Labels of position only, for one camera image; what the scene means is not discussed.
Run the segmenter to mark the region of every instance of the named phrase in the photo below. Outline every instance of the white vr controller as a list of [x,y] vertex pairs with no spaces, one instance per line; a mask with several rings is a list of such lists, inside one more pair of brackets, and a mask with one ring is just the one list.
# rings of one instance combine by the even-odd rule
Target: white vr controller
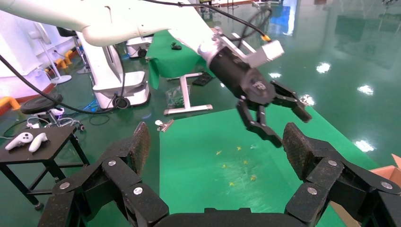
[[7,146],[5,147],[6,150],[11,150],[14,147],[18,147],[24,145],[26,143],[31,142],[34,140],[34,136],[29,132],[23,132],[15,137]]
[[5,147],[6,150],[11,150],[15,147],[25,145],[26,143],[31,143],[29,146],[29,151],[30,152],[35,152],[39,149],[40,145],[42,142],[46,141],[46,133],[40,133],[37,135],[35,138],[34,136],[29,133],[29,132],[23,132],[19,134],[17,137],[15,137],[7,146]]
[[42,142],[47,141],[46,133],[42,132],[39,135],[35,137],[35,139],[32,141],[31,145],[29,146],[29,151],[30,152],[35,152],[39,149],[40,145]]

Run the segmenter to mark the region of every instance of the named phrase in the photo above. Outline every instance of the glossy floor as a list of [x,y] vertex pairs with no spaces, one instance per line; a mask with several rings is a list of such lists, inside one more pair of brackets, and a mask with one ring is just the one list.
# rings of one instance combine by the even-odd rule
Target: glossy floor
[[[257,12],[251,5],[241,5],[235,9],[223,7],[222,10],[243,19],[249,19]],[[401,132],[401,122],[398,121],[401,113],[398,106],[398,95],[401,94],[400,4],[396,2],[386,9],[379,0],[285,0],[283,6],[273,6],[273,10],[273,17],[264,30],[268,29],[273,39],[281,41],[286,53],[261,66],[260,71],[268,79],[274,78],[299,94],[310,95],[315,110],[349,140],[358,144],[361,152],[367,152],[381,166],[392,165],[390,154],[401,155],[396,140]],[[201,14],[209,25],[222,27],[226,34],[242,31],[241,24],[224,16],[207,11]],[[249,38],[248,42],[254,47],[261,45],[256,35]],[[142,60],[126,60],[124,66],[127,71],[147,71]],[[78,64],[71,70],[72,81],[56,87],[65,103],[78,107],[84,107],[94,99],[88,75],[75,73],[81,67]],[[178,85],[178,80],[167,82],[161,79],[159,89],[151,90],[152,97],[148,104],[113,111],[107,114],[109,121],[100,126],[91,125],[88,116],[80,115],[78,119],[82,120],[87,131],[77,135],[89,161],[94,162],[110,142],[130,136],[138,122],[145,121],[151,129],[153,141],[143,179],[158,192],[159,138],[154,121],[211,112],[164,117],[165,92]],[[191,103],[212,104],[212,111],[221,111],[232,109],[236,100],[215,79],[205,87],[192,87]],[[0,132],[14,124],[16,119],[24,119],[24,115],[8,112],[2,116]],[[105,120],[107,117],[95,117],[92,123]],[[76,159],[70,145],[58,157],[60,163]],[[10,168],[29,184],[42,167],[19,165]],[[73,172],[68,170],[66,173],[70,175]],[[40,212],[34,211],[4,175],[0,175],[0,182],[0,226],[35,226]],[[49,188],[53,184],[53,179],[47,175],[39,188]],[[116,226],[116,223],[118,226],[128,226],[116,208],[109,204],[89,224]]]

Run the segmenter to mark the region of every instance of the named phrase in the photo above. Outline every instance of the yellow barrier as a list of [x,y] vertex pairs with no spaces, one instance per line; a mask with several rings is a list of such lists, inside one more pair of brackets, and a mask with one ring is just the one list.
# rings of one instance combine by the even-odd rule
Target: yellow barrier
[[19,110],[20,105],[13,97],[3,97],[0,99],[0,107],[6,104],[10,104],[13,110]]
[[70,59],[70,55],[71,55],[71,54],[72,54],[72,50],[69,50],[69,51],[67,51],[67,52],[65,53],[65,55],[64,55],[64,57],[65,57],[64,61],[65,61],[65,63],[66,63],[67,65],[71,65],[71,64],[72,64],[71,59]]
[[62,68],[62,69],[66,69],[67,68],[67,65],[65,64],[65,62],[62,60],[62,59],[57,59],[56,61],[55,61],[55,63],[57,64],[57,65],[60,65],[60,67]]

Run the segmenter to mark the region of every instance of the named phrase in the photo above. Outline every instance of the plastic bag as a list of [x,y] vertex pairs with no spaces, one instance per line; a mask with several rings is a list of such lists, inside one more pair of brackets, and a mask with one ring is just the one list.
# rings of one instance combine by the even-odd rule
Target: plastic bag
[[[188,88],[188,94],[190,94],[190,85],[187,85]],[[174,87],[168,91],[166,91],[166,98],[167,98],[167,108],[168,109],[174,109],[177,107],[183,107],[184,106],[184,97],[183,97],[183,91],[181,89],[181,86]]]

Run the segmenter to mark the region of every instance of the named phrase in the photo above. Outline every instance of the green mat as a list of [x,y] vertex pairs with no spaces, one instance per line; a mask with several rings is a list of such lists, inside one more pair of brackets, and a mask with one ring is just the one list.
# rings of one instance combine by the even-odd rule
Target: green mat
[[[268,125],[282,135],[286,123],[295,122],[305,135],[329,141],[347,160],[377,167],[315,110],[307,110],[313,119],[303,123],[290,109],[269,106]],[[172,214],[242,207],[282,213],[301,183],[283,148],[246,131],[237,110],[176,120],[160,134],[160,197]],[[329,207],[318,226],[345,225]]]
[[[179,51],[172,50],[172,42],[180,45],[182,49]],[[206,67],[206,62],[203,58],[174,39],[168,31],[155,33],[146,58],[149,59],[149,84],[153,88],[158,88],[159,76],[176,78],[190,73],[195,67],[202,68],[205,72],[214,76]]]

